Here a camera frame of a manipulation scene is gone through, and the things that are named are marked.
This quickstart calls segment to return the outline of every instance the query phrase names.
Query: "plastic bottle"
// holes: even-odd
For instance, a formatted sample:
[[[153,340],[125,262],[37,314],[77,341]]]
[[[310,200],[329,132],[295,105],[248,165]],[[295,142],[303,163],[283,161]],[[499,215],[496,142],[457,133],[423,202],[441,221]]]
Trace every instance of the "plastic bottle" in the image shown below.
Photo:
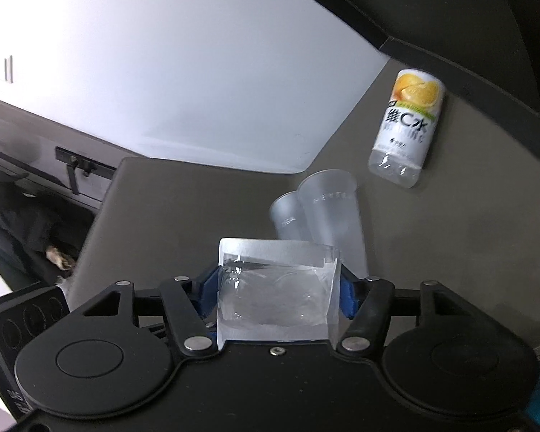
[[[423,71],[398,73],[368,161],[372,173],[407,188],[418,182],[444,91],[439,79]]]

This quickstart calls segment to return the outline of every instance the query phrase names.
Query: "lemon slice image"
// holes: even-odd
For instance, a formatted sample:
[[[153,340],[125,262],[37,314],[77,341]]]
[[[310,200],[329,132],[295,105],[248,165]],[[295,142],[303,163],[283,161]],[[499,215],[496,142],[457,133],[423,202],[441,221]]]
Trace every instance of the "lemon slice image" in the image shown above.
[[[420,107],[432,107],[438,100],[440,86],[435,81],[405,87],[400,91],[402,100]]]
[[[419,85],[424,81],[412,73],[406,73],[399,77],[394,84],[394,95],[400,97],[400,91],[406,89],[408,86]]]

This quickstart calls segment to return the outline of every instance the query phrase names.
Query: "gray table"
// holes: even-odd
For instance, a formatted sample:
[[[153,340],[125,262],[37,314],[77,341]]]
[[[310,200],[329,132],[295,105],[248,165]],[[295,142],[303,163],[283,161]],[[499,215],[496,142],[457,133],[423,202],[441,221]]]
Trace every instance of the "gray table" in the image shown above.
[[[126,158],[82,250],[71,309],[118,280],[157,287],[217,261],[224,237],[275,238],[268,209],[297,176]]]

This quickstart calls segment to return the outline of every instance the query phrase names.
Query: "orange image on label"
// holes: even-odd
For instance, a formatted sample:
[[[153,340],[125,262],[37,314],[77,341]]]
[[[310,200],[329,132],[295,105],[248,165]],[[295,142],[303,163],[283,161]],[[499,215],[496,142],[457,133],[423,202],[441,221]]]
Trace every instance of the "orange image on label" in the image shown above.
[[[399,76],[390,100],[403,100],[423,109],[431,109],[441,97],[441,86],[434,80],[424,80],[414,73]]]

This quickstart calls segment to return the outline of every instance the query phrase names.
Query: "gray countertop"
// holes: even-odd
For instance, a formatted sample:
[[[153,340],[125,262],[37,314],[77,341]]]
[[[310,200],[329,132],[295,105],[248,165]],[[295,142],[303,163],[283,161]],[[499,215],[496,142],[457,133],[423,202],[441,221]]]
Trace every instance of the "gray countertop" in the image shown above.
[[[384,68],[300,176],[125,159],[80,258],[69,304],[120,279],[143,288],[197,275],[216,260],[223,237],[272,238],[274,199],[308,173],[343,168],[359,183],[370,274],[404,288],[438,279],[540,345],[540,162],[450,96],[415,188],[370,174],[370,150],[402,67]],[[402,320],[395,331],[411,325]]]

